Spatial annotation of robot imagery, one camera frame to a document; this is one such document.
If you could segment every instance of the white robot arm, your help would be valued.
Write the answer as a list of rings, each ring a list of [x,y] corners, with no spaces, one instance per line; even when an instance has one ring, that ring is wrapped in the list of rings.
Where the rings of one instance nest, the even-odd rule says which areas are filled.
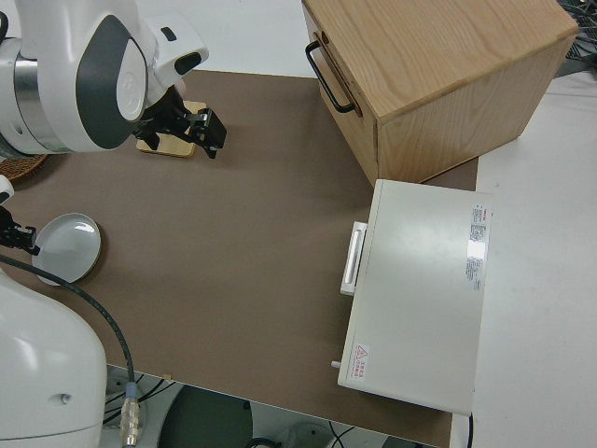
[[[142,20],[132,0],[16,5],[22,39],[0,45],[0,157],[113,149],[131,134],[222,147],[215,114],[191,113],[174,87],[208,57],[182,16]]]
[[[208,56],[183,17],[142,20],[132,0],[16,5],[22,39],[6,38],[0,13],[0,160],[103,151],[130,135],[155,149],[158,133],[196,143],[210,158],[223,146],[226,129],[213,111],[191,113],[174,86]],[[14,192],[4,180],[0,203]],[[0,211],[0,244],[34,253],[35,229]],[[97,336],[2,271],[0,299],[0,448],[97,448],[105,388]],[[123,446],[134,446],[134,432]]]

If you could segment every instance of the wooden block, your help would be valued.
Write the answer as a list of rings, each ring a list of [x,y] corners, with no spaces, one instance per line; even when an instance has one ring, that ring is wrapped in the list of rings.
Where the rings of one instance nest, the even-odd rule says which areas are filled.
[[[207,105],[205,103],[198,103],[195,101],[185,101],[185,107],[192,113],[196,113],[198,110],[207,107]],[[159,136],[160,145],[158,146],[157,150],[154,151],[151,149],[143,140],[137,140],[137,149],[151,154],[183,158],[189,158],[195,152],[195,147],[197,145],[194,143],[187,143],[179,138],[174,137],[173,135],[164,133],[160,133]]]

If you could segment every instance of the brown mat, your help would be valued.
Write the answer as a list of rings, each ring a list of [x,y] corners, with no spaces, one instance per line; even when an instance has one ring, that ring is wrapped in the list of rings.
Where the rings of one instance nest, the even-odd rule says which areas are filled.
[[[103,254],[79,284],[122,326],[138,371],[447,447],[450,414],[340,387],[330,368],[351,309],[340,294],[351,228],[373,189],[316,81],[198,72],[187,86],[228,127],[216,160],[152,157],[133,141],[60,156],[20,187],[14,218],[98,222]],[[470,187],[472,173],[474,187],[468,166],[456,177]],[[83,315],[123,365],[87,304],[7,271]]]

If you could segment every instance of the wooden box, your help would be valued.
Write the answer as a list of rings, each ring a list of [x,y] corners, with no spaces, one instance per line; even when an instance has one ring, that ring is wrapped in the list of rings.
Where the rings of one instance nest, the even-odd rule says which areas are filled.
[[[371,183],[518,137],[577,31],[554,0],[302,1],[322,96]]]

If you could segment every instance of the warning label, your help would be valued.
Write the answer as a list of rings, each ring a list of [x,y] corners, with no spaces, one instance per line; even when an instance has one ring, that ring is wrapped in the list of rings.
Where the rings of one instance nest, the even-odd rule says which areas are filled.
[[[475,205],[470,218],[465,275],[468,284],[476,291],[483,287],[483,265],[487,252],[487,222],[490,213],[483,205]]]
[[[365,380],[367,373],[367,363],[370,350],[368,345],[357,343],[353,349],[353,366],[351,368],[351,378],[353,380]]]

